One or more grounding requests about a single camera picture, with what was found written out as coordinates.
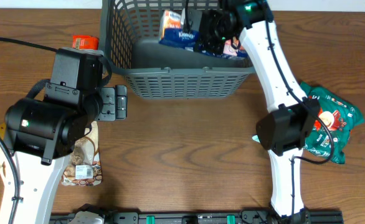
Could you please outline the teal wet wipes packet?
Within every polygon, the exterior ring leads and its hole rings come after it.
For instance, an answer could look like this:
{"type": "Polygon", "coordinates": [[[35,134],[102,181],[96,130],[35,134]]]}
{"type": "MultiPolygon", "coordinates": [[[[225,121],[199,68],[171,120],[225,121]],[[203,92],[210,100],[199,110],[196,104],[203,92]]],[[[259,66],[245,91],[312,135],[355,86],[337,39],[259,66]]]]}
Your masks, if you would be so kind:
{"type": "Polygon", "coordinates": [[[260,142],[260,140],[259,140],[259,138],[258,138],[258,136],[257,136],[257,135],[252,136],[252,139],[253,139],[254,141],[256,141],[256,142],[260,142]]]}

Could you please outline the beige cookie bag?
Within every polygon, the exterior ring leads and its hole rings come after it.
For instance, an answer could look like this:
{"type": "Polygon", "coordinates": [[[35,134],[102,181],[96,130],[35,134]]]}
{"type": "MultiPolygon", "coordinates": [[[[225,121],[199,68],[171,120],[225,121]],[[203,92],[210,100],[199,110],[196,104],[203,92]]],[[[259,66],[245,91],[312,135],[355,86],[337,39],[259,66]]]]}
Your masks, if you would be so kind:
{"type": "Polygon", "coordinates": [[[5,131],[6,131],[6,124],[0,124],[0,138],[4,139],[5,136],[5,131]]]}
{"type": "Polygon", "coordinates": [[[84,137],[75,142],[60,182],[64,186],[95,186],[102,180],[98,124],[94,121],[84,137]]]}

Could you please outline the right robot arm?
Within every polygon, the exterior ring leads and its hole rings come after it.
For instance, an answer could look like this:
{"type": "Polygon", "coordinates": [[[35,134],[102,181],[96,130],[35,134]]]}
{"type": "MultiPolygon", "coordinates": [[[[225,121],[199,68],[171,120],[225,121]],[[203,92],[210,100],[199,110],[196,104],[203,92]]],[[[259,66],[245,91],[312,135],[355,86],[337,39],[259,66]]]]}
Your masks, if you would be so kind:
{"type": "Polygon", "coordinates": [[[262,86],[267,115],[256,124],[272,171],[268,223],[306,223],[300,192],[300,162],[305,139],[320,110],[297,83],[279,43],[277,25],[266,1],[220,1],[220,9],[186,17],[198,25],[199,44],[220,53],[234,37],[250,59],[262,86]]]}

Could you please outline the orange spaghetti packet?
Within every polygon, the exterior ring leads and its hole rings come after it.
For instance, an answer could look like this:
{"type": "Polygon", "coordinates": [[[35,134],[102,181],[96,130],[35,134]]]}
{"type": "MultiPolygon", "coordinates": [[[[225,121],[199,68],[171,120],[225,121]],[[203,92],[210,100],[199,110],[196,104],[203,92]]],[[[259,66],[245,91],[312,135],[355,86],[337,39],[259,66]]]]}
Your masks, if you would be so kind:
{"type": "Polygon", "coordinates": [[[97,50],[99,38],[91,35],[74,35],[72,47],[77,50],[97,50]]]}

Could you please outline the green Nescafe bag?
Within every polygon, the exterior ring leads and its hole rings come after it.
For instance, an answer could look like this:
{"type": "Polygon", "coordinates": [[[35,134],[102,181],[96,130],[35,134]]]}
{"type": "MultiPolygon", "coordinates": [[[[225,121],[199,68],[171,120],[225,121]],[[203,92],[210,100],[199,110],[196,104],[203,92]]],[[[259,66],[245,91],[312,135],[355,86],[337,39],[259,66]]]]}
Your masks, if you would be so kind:
{"type": "Polygon", "coordinates": [[[304,148],[315,156],[327,158],[333,144],[334,154],[331,162],[344,164],[346,158],[343,149],[349,141],[351,130],[365,122],[363,114],[358,107],[322,86],[311,86],[301,82],[300,87],[309,98],[318,100],[318,117],[333,137],[330,140],[320,122],[315,121],[310,135],[305,140],[304,148]]]}

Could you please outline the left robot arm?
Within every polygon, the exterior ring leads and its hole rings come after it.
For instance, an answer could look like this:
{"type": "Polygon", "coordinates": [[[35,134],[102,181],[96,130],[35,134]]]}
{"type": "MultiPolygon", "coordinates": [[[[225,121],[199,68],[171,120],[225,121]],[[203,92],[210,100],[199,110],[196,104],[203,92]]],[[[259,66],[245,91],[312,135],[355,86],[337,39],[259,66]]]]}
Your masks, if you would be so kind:
{"type": "Polygon", "coordinates": [[[0,127],[0,223],[49,222],[75,143],[93,122],[127,116],[126,87],[111,87],[112,73],[99,50],[57,49],[51,78],[6,111],[0,127]]]}

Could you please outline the Kleenex tissue multipack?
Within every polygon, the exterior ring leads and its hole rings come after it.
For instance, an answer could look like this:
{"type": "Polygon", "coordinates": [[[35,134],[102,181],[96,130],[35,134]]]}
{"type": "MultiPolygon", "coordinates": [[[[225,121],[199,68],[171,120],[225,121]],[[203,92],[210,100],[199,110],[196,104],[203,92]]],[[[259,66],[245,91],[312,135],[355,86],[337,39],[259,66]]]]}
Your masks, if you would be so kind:
{"type": "Polygon", "coordinates": [[[194,52],[194,48],[197,46],[197,52],[201,54],[231,60],[242,60],[248,57],[247,52],[236,38],[233,38],[233,43],[231,40],[227,40],[222,47],[221,53],[213,53],[206,50],[203,44],[199,43],[199,32],[197,30],[183,31],[184,19],[185,17],[182,14],[164,10],[159,31],[159,43],[161,45],[191,52],[194,52]]]}

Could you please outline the grey plastic basket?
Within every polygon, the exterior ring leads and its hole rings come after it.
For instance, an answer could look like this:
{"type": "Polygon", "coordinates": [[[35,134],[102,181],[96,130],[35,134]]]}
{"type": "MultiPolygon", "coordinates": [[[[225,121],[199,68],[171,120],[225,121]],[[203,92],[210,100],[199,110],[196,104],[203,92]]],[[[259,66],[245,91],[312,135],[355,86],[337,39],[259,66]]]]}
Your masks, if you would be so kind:
{"type": "Polygon", "coordinates": [[[208,12],[217,1],[103,0],[99,49],[111,70],[142,98],[223,98],[254,73],[248,58],[229,60],[159,43],[167,10],[208,12]]]}

